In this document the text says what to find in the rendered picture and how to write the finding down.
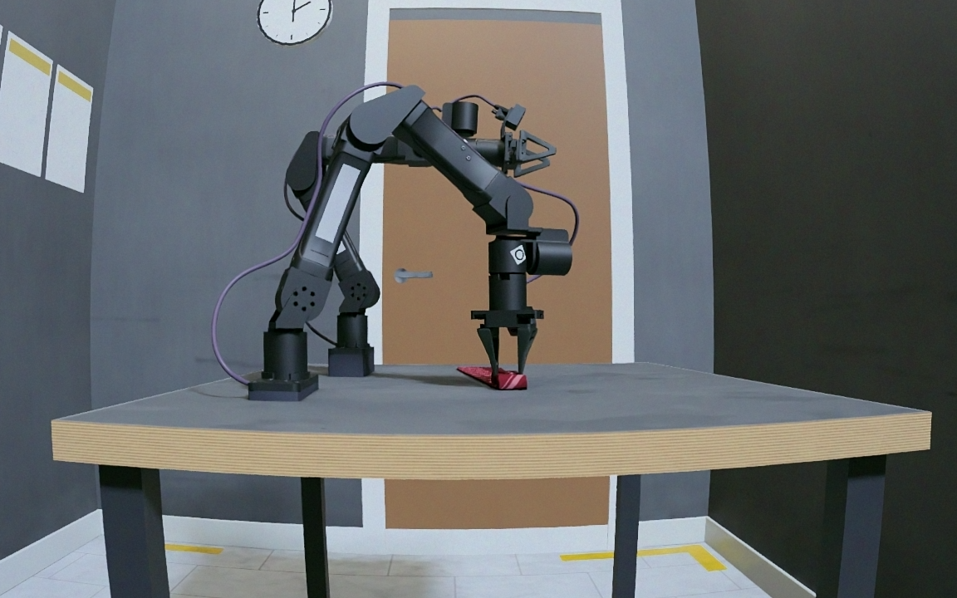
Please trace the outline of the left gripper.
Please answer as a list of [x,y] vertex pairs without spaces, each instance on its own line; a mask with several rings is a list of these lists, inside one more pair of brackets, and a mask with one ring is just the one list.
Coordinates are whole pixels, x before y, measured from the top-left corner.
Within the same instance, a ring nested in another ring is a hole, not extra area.
[[[508,170],[510,169],[513,170],[513,177],[519,178],[520,175],[534,173],[534,171],[546,168],[548,165],[550,165],[550,159],[548,159],[548,156],[556,154],[556,147],[550,145],[546,141],[537,139],[536,136],[529,134],[524,130],[519,131],[519,140],[513,139],[513,132],[505,133],[506,121],[508,121],[508,117],[512,110],[513,107],[510,107],[509,110],[503,110],[501,107],[498,109],[498,112],[495,113],[495,119],[503,120],[505,118],[501,126],[501,139],[476,139],[476,152],[481,153],[483,158],[488,160],[491,165],[502,168],[503,173],[508,174]],[[548,151],[534,153],[527,150],[527,139],[529,141],[534,141],[535,144],[546,148]],[[505,165],[503,165],[504,153]],[[521,168],[522,164],[537,159],[541,160],[542,163],[529,168]]]

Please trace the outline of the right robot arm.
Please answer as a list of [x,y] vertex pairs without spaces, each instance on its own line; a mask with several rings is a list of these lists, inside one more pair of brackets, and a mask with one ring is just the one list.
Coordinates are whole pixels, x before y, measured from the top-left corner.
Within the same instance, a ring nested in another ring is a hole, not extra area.
[[343,233],[389,134],[454,184],[485,221],[486,235],[495,235],[488,243],[489,275],[502,275],[502,280],[519,273],[568,275],[572,267],[568,231],[529,227],[534,211],[531,194],[460,139],[426,105],[424,95],[418,85],[388,92],[357,106],[339,126],[307,226],[289,268],[282,272],[276,311],[268,331],[263,331],[262,378],[250,381],[249,390],[303,391],[318,381],[318,374],[307,371],[304,323],[314,321],[324,309]]

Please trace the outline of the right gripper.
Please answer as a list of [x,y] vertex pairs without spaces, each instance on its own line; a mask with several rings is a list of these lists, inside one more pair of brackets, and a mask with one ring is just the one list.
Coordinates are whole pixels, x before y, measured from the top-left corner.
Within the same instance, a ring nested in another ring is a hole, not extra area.
[[[494,377],[498,374],[500,328],[518,328],[518,366],[521,375],[527,363],[529,348],[537,335],[536,323],[531,323],[531,319],[543,319],[543,311],[527,306],[527,273],[508,275],[508,280],[502,280],[502,275],[490,275],[488,284],[489,311],[471,311],[471,321],[483,321],[476,332],[487,352]],[[525,351],[527,353],[524,355]]]

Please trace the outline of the red striped necktie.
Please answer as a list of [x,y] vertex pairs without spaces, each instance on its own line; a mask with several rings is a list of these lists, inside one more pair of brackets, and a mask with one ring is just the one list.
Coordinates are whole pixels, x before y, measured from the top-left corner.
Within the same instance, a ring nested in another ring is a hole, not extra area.
[[493,367],[457,367],[457,370],[466,372],[470,377],[474,377],[491,385],[497,390],[526,390],[528,388],[527,376],[520,375],[516,370],[502,370],[498,368],[498,374],[493,375]]

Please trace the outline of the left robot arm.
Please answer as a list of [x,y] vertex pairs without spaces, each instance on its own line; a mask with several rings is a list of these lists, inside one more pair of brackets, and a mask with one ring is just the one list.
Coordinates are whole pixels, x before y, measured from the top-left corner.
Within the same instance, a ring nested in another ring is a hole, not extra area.
[[[444,103],[442,105],[442,121],[454,130],[469,146],[476,150],[476,128],[478,128],[479,106],[467,101]],[[506,121],[510,130],[516,131],[527,107],[515,105]],[[321,183],[333,155],[333,146],[336,136],[324,134],[323,155],[321,158]],[[316,185],[318,143],[320,133],[309,131],[302,144],[297,148],[295,158],[287,168],[286,181],[292,187],[295,198],[299,199],[305,211],[314,196]],[[406,161],[406,162],[405,162]],[[420,153],[407,146],[403,141],[396,139],[394,134],[389,135],[385,144],[373,164],[409,165],[409,167],[430,167],[428,160],[421,158]],[[321,187],[321,183],[319,188]],[[367,270],[362,262],[356,246],[351,241],[348,232],[343,233],[341,246],[336,254],[334,265],[338,287],[345,298],[337,315],[337,343],[329,349],[329,355],[368,355],[375,351],[375,346],[369,348],[368,343],[368,315],[367,309],[375,306],[380,299],[380,288],[375,276]]]

